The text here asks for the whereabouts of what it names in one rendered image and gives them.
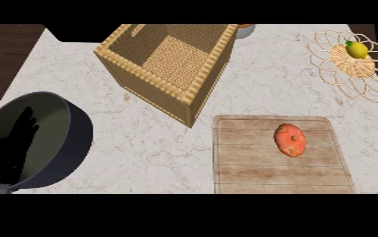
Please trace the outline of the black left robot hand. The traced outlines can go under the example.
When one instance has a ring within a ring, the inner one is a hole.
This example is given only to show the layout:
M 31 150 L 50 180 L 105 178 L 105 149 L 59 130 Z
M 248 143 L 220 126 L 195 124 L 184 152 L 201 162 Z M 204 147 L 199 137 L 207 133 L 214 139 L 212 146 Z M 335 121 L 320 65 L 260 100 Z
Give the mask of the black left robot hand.
M 15 185 L 19 181 L 26 152 L 40 126 L 32 109 L 26 107 L 6 137 L 0 138 L 0 184 Z

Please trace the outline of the square wicker basket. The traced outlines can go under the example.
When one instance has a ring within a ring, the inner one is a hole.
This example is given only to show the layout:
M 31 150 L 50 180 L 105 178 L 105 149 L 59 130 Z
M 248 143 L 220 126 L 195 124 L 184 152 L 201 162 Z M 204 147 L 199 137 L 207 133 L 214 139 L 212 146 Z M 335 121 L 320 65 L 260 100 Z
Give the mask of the square wicker basket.
M 226 68 L 235 24 L 124 24 L 94 49 L 118 85 L 192 126 Z

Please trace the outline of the wooden cutting board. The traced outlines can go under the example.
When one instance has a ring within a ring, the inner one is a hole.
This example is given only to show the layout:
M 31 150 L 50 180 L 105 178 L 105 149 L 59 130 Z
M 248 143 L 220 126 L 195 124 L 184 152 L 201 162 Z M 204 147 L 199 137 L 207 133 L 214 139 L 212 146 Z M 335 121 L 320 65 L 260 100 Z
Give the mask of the wooden cutting board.
M 274 143 L 280 124 L 304 132 L 304 154 Z M 220 115 L 212 119 L 214 191 L 226 193 L 351 193 L 354 184 L 331 122 L 317 116 Z

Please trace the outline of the dark grey pot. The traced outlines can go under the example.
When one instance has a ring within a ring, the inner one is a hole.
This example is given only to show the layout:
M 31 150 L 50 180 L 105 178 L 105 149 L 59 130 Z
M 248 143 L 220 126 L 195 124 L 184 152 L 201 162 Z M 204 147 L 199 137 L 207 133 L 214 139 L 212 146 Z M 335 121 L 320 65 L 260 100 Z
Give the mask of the dark grey pot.
M 40 126 L 26 152 L 23 170 L 15 185 L 0 184 L 0 193 L 41 188 L 63 180 L 78 168 L 93 142 L 87 113 L 57 94 L 28 93 L 0 107 L 0 138 L 29 107 Z

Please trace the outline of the grey bowl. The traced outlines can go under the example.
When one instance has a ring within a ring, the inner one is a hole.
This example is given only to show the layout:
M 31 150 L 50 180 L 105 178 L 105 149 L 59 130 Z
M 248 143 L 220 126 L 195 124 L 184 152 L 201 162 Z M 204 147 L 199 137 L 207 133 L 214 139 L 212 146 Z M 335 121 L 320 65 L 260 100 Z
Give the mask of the grey bowl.
M 251 33 L 254 32 L 255 25 L 254 24 L 241 24 L 238 26 L 236 38 L 243 39 L 246 38 Z

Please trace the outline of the yellow lemon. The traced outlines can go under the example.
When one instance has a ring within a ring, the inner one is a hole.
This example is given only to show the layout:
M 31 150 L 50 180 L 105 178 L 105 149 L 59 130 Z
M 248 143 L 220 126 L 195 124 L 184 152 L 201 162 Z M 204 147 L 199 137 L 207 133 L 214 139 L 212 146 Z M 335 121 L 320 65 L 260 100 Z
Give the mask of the yellow lemon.
M 345 51 L 348 55 L 356 59 L 365 59 L 368 56 L 368 47 L 357 41 L 345 41 Z

